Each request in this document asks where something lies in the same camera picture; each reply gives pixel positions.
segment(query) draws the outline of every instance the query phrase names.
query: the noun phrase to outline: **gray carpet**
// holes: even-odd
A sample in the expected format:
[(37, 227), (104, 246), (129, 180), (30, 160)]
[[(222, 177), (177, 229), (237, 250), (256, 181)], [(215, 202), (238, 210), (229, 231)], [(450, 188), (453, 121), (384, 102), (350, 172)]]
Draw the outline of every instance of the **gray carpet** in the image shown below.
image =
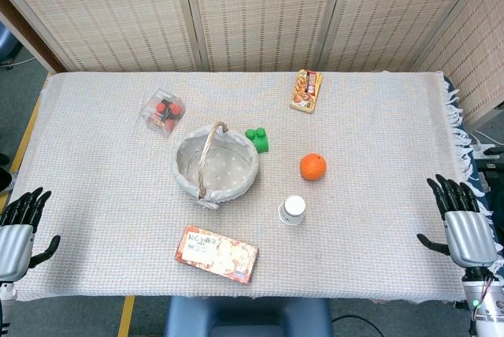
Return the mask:
[[(30, 56), (23, 49), (16, 61)], [(16, 153), (45, 78), (46, 70), (37, 61), (10, 71), (0, 69), (0, 152), (10, 157)], [(502, 141), (503, 126), (504, 114), (481, 131)], [(406, 278), (406, 273), (397, 273), (398, 280), (414, 280)], [(118, 297), (71, 297), (18, 303), (11, 333), (14, 337), (114, 336), (119, 328), (123, 300)], [(162, 335), (168, 306), (168, 298), (137, 298), (130, 335)], [(332, 300), (331, 308), (333, 317), (351, 313), (369, 319), (386, 337), (461, 336), (466, 335), (469, 326), (467, 311), (442, 302), (376, 304), (369, 300), (337, 299)], [(370, 326), (355, 319), (338, 321), (333, 325), (333, 331), (334, 336), (378, 336)]]

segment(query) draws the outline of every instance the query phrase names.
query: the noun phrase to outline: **white textured tablecloth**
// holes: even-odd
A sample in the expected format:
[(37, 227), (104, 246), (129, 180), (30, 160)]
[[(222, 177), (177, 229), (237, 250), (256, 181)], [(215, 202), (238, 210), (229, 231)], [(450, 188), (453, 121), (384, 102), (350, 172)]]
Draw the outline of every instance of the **white textured tablecloth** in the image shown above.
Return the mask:
[[(288, 106), (293, 72), (69, 73), (50, 78), (12, 199), (52, 190), (34, 254), (57, 253), (18, 284), (20, 299), (58, 295), (297, 295), (461, 299), (462, 271), (416, 234), (444, 241), (425, 182), (463, 180), (442, 73), (324, 73), (310, 115)], [(187, 112), (169, 138), (137, 120), (158, 89)], [(254, 185), (202, 209), (176, 185), (173, 147), (201, 126), (266, 129)], [(317, 152), (328, 171), (308, 183), (299, 160)], [(302, 195), (306, 219), (280, 222)], [(187, 224), (259, 247), (249, 285), (175, 261)]]

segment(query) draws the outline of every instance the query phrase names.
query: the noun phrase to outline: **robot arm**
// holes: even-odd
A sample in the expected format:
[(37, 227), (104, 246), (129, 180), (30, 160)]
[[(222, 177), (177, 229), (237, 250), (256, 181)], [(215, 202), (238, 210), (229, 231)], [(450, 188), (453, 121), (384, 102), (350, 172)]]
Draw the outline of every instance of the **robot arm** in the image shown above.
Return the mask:
[(0, 310), (3, 311), (0, 312), (0, 335), (8, 333), (10, 310), (17, 298), (14, 282), (23, 278), (29, 268), (51, 258), (60, 242), (60, 236), (54, 236), (45, 252), (32, 257), (35, 233), (50, 197), (50, 191), (42, 192), (39, 187), (24, 194), (0, 215)]
[(433, 243), (422, 234), (417, 237), (425, 247), (451, 256), (465, 269), (462, 284), (471, 311), (469, 335), (504, 336), (504, 294), (488, 270), (498, 256), (487, 218), (466, 184), (458, 185), (440, 175), (436, 179), (439, 184), (431, 179), (427, 183), (443, 219), (447, 244)]

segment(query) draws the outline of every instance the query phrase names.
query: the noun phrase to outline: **power strip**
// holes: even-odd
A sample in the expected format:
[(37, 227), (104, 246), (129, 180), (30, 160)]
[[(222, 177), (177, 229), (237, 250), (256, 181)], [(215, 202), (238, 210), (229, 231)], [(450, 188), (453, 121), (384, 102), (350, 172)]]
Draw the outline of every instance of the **power strip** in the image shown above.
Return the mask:
[(472, 156), (475, 160), (495, 160), (498, 154), (486, 155), (484, 151), (488, 148), (495, 148), (495, 144), (471, 144)]

